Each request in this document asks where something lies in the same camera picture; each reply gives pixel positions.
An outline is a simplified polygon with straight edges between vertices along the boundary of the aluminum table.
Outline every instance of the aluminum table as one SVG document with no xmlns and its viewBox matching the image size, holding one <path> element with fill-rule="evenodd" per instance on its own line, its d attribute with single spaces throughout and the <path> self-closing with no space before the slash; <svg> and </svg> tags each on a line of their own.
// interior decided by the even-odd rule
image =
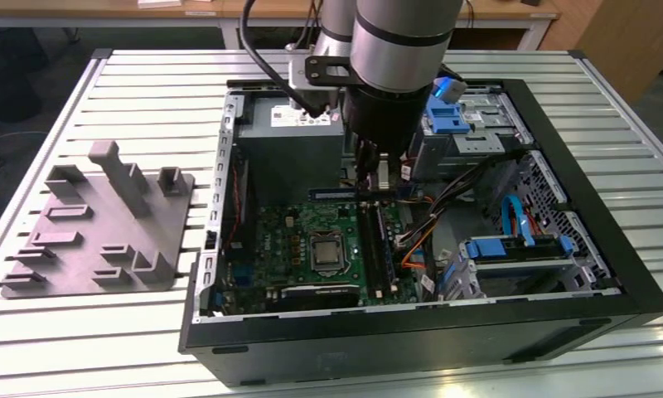
<svg viewBox="0 0 663 398">
<path fill-rule="evenodd" d="M 289 55 L 263 51 L 285 72 Z M 0 279 L 47 201 L 56 164 L 88 173 L 96 139 L 117 139 L 145 173 L 197 178 L 179 279 L 163 293 L 0 297 L 0 396 L 625 396 L 663 393 L 663 318 L 550 362 L 229 390 L 177 353 L 185 288 L 204 239 L 219 122 L 229 79 L 264 78 L 241 51 L 115 51 L 91 60 L 0 220 Z M 663 147 L 589 61 L 565 52 L 452 51 L 468 78 L 526 80 L 663 288 Z"/>
</svg>

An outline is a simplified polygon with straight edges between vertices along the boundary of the blue latch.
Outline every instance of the blue latch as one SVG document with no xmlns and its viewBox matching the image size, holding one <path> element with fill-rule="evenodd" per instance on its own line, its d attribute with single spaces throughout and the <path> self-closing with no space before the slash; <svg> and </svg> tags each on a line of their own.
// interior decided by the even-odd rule
<svg viewBox="0 0 663 398">
<path fill-rule="evenodd" d="M 460 104 L 448 104 L 442 99 L 430 95 L 426 113 L 433 122 L 436 134 L 466 134 L 470 132 L 470 126 L 462 119 L 462 106 Z"/>
<path fill-rule="evenodd" d="M 473 242 L 477 243 L 478 253 L 482 257 L 500 257 L 506 255 L 506 249 L 504 248 L 501 239 L 476 239 Z"/>
<path fill-rule="evenodd" d="M 576 247 L 573 246 L 573 240 L 565 235 L 561 235 L 561 237 L 558 239 L 561 241 L 562 249 L 565 250 L 565 255 L 572 255 L 573 253 L 576 253 Z"/>
<path fill-rule="evenodd" d="M 466 254 L 469 255 L 470 259 L 476 259 L 478 257 L 478 248 L 477 244 L 474 243 L 473 240 L 466 242 Z"/>
</svg>

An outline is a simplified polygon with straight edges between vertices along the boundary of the black cable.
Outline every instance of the black cable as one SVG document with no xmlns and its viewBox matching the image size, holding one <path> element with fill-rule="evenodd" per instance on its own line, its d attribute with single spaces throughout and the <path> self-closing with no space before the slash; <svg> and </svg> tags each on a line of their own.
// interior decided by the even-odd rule
<svg viewBox="0 0 663 398">
<path fill-rule="evenodd" d="M 324 0 L 320 0 L 320 4 L 317 5 L 316 2 L 312 2 L 313 8 L 314 8 L 314 25 L 313 28 L 309 30 L 308 34 L 308 41 L 305 43 L 305 48 L 309 48 L 309 45 L 312 44 L 312 36 L 314 35 L 316 29 L 320 29 L 320 11 L 322 10 L 322 4 Z"/>
<path fill-rule="evenodd" d="M 466 27 L 474 28 L 474 4 L 472 4 L 472 0 L 466 0 L 466 5 L 469 7 L 469 21 L 466 22 Z"/>
<path fill-rule="evenodd" d="M 251 18 L 251 9 L 253 8 L 253 4 L 256 0 L 247 0 L 244 6 L 244 13 L 241 14 L 240 25 L 239 25 L 239 37 L 241 39 L 241 43 L 244 44 L 244 48 L 248 51 L 251 58 L 256 62 L 257 66 L 264 70 L 265 74 L 271 77 L 271 79 L 276 82 L 280 89 L 285 92 L 285 94 L 304 107 L 308 111 L 309 116 L 317 118 L 324 113 L 324 108 L 316 108 L 309 104 L 309 102 L 304 99 L 304 97 L 294 91 L 292 87 L 289 87 L 288 81 L 280 76 L 276 72 L 271 64 L 265 61 L 261 55 L 257 53 L 257 50 L 253 48 L 251 44 L 249 30 L 248 30 L 248 20 Z"/>
<path fill-rule="evenodd" d="M 300 48 L 300 45 L 302 44 L 302 40 L 305 39 L 308 35 L 308 29 L 309 29 L 309 21 L 312 21 L 312 10 L 314 10 L 314 1 L 309 1 L 309 10 L 308 10 L 308 19 L 305 21 L 305 27 L 302 28 L 302 34 L 300 35 L 300 38 L 296 41 L 296 48 L 293 50 L 297 50 Z"/>
<path fill-rule="evenodd" d="M 412 229 L 401 238 L 400 243 L 410 240 L 418 233 L 425 232 L 434 223 L 437 223 L 442 213 L 446 210 L 446 206 L 453 199 L 460 195 L 473 189 L 474 184 L 484 175 L 485 170 L 494 164 L 505 162 L 512 159 L 518 159 L 525 155 L 525 150 L 518 149 L 516 151 L 502 153 L 500 155 L 489 156 L 478 164 L 476 164 L 466 172 L 464 172 L 445 187 L 444 191 L 434 199 L 434 203 L 430 205 L 430 210 L 428 211 L 426 219 L 420 223 L 420 226 Z"/>
</svg>

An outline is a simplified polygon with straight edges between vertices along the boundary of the wire bundle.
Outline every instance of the wire bundle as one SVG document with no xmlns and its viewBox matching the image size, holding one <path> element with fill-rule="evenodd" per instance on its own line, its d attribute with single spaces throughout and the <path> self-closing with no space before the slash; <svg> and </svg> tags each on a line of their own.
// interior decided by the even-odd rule
<svg viewBox="0 0 663 398">
<path fill-rule="evenodd" d="M 494 155 L 488 157 L 482 162 L 480 162 L 473 168 L 464 172 L 445 187 L 434 203 L 430 205 L 430 210 L 428 212 L 428 217 L 420 223 L 420 226 L 412 229 L 400 239 L 398 243 L 402 244 L 408 242 L 416 235 L 422 234 L 414 247 L 408 252 L 406 258 L 402 260 L 402 266 L 406 267 L 408 259 L 417 248 L 422 245 L 422 242 L 430 237 L 434 227 L 437 226 L 438 218 L 446 210 L 446 207 L 453 199 L 456 199 L 461 194 L 468 192 L 481 178 L 485 170 L 490 168 L 497 163 L 505 162 L 512 159 L 518 159 L 525 155 L 522 149 L 512 151 L 509 153 L 502 153 L 501 155 Z"/>
</svg>

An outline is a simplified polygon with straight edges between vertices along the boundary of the orange wire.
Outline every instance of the orange wire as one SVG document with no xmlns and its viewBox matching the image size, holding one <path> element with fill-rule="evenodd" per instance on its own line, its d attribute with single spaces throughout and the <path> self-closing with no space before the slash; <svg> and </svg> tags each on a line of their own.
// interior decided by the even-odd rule
<svg viewBox="0 0 663 398">
<path fill-rule="evenodd" d="M 544 233 L 544 228 L 541 228 L 538 221 L 536 221 L 536 217 L 533 216 L 533 214 L 526 213 L 526 216 L 529 217 L 530 225 L 536 228 L 534 233 L 536 234 Z"/>
<path fill-rule="evenodd" d="M 434 223 L 433 227 L 426 231 L 426 233 L 420 237 L 418 241 L 416 242 L 416 245 L 413 246 L 413 248 L 408 252 L 406 256 L 404 257 L 402 261 L 400 262 L 402 264 L 402 268 L 412 268 L 408 266 L 410 264 L 410 263 L 408 263 L 408 260 L 410 259 L 410 256 L 413 255 L 413 252 L 418 249 L 420 245 L 422 245 L 422 242 L 425 241 L 425 239 L 428 239 L 428 236 L 433 233 L 436 226 L 438 226 L 437 222 Z"/>
</svg>

